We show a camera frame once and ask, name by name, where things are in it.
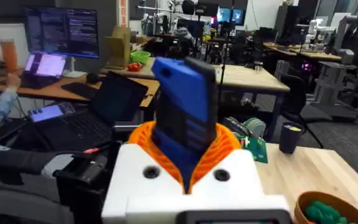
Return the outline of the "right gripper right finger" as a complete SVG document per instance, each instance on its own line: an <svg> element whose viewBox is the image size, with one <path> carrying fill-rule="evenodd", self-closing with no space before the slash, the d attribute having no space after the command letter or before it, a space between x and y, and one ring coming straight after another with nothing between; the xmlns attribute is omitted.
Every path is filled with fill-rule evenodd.
<svg viewBox="0 0 358 224"><path fill-rule="evenodd" d="M261 196L263 187L252 153L225 126L216 125L216 139L192 173L190 194L197 196Z"/></svg>

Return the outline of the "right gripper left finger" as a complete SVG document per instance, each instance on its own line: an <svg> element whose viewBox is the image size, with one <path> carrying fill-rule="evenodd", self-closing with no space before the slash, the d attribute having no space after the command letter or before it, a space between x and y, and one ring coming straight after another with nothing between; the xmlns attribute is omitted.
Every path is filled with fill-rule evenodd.
<svg viewBox="0 0 358 224"><path fill-rule="evenodd" d="M178 168L152 141L154 121L141 124L118 151L106 199L103 223L175 223L170 203L181 196Z"/></svg>

